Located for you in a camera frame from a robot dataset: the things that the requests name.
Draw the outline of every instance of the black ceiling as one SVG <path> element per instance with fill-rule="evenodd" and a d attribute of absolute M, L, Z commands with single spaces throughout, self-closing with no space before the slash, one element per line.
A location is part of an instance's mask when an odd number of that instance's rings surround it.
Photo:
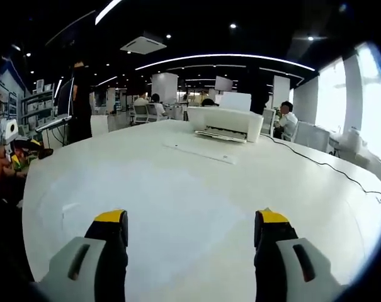
<path fill-rule="evenodd" d="M 13 41 L 22 51 L 15 51 L 12 59 L 28 87 L 33 88 L 37 79 L 56 82 L 61 76 L 67 77 L 74 56 L 83 58 L 89 66 L 85 72 L 92 85 L 118 76 L 117 80 L 105 85 L 113 87 L 117 82 L 118 87 L 123 87 L 149 81 L 152 74 L 167 69 L 174 69 L 170 72 L 178 74 L 180 79 L 212 79 L 227 74 L 230 79 L 237 80 L 244 77 L 247 70 L 262 67 L 289 74 L 291 85 L 295 87 L 301 80 L 299 77 L 310 79 L 317 71 L 240 57 L 179 60 L 139 71 L 135 68 L 187 55 L 245 53 L 291 60 L 318 70 L 349 52 L 357 43 L 371 38 L 371 32 L 361 30 L 364 23 L 357 19 L 363 10 L 350 4 L 343 6 L 341 1 L 123 0 L 95 26 L 94 17 L 110 1 L 28 1 L 18 6 L 18 14 L 12 15 L 13 21 L 18 22 Z M 46 46 L 63 28 L 92 10 L 95 13 L 89 21 L 76 23 Z M 231 29 L 231 23 L 237 28 Z M 167 47 L 148 55 L 127 54 L 120 50 L 143 31 L 163 38 Z M 310 42 L 309 35 L 320 39 Z M 64 45 L 73 36 L 75 45 Z M 175 69 L 191 65 L 209 66 Z M 246 68 L 219 65 L 245 65 Z M 271 84 L 274 74 L 262 71 L 261 80 Z M 200 83 L 192 82 L 193 86 L 212 84 Z"/>

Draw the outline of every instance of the seated person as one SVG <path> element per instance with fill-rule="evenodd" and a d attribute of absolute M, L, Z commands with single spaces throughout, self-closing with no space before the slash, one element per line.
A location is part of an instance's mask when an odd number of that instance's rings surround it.
<path fill-rule="evenodd" d="M 159 102 L 158 93 L 154 93 L 151 96 L 151 103 L 155 105 L 155 110 L 159 116 L 168 116 L 168 114 L 165 112 L 164 106 Z"/>
<path fill-rule="evenodd" d="M 292 137 L 295 128 L 297 127 L 298 119 L 295 114 L 292 113 L 293 104 L 288 101 L 285 101 L 281 104 L 280 111 L 283 115 L 279 121 L 274 122 L 274 137 L 283 139 L 283 133 Z"/>
<path fill-rule="evenodd" d="M 148 101 L 145 99 L 145 89 L 141 89 L 139 92 L 139 97 L 134 101 L 133 106 L 145 106 Z"/>
<path fill-rule="evenodd" d="M 202 107 L 212 107 L 212 106 L 219 106 L 219 105 L 215 104 L 212 99 L 204 99 L 202 101 Z"/>

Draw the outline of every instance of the white chair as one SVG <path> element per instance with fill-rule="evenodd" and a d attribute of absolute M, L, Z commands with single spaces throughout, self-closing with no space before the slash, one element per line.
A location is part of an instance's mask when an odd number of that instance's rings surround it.
<path fill-rule="evenodd" d="M 148 111 L 148 123 L 152 123 L 153 121 L 162 121 L 167 120 L 167 116 L 159 115 L 157 112 L 157 108 L 155 108 L 155 104 L 147 104 Z"/>
<path fill-rule="evenodd" d="M 310 123 L 299 121 L 294 142 L 322 152 L 327 152 L 330 132 Z"/>
<path fill-rule="evenodd" d="M 265 108 L 263 110 L 263 125 L 261 126 L 261 133 L 267 134 L 273 137 L 274 134 L 274 119 L 276 116 L 276 111 L 273 109 Z"/>
<path fill-rule="evenodd" d="M 148 111 L 147 106 L 133 106 L 134 107 L 134 123 L 144 124 L 148 123 Z"/>

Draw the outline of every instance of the white table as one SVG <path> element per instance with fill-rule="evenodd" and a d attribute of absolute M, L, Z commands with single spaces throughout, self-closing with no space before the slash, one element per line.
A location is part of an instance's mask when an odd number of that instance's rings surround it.
<path fill-rule="evenodd" d="M 370 172 L 289 144 L 381 191 Z M 34 161 L 23 233 L 40 280 L 50 258 L 83 236 L 97 214 L 124 208 L 127 301 L 254 301 L 254 213 L 267 207 L 284 214 L 298 236 L 331 261 L 341 284 L 361 271 L 381 234 L 375 196 L 329 167 L 267 137 L 215 141 L 173 120 L 114 131 Z"/>

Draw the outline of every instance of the window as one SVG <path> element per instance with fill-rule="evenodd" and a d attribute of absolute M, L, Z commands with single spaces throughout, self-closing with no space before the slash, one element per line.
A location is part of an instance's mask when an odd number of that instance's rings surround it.
<path fill-rule="evenodd" d="M 317 126 L 343 132 L 346 118 L 346 74 L 343 59 L 337 59 L 319 72 L 317 96 Z"/>
<path fill-rule="evenodd" d="M 368 44 L 356 50 L 362 81 L 361 136 L 369 151 L 381 160 L 381 71 Z"/>
<path fill-rule="evenodd" d="M 293 104 L 293 89 L 290 90 L 290 95 L 288 97 L 288 101 Z"/>

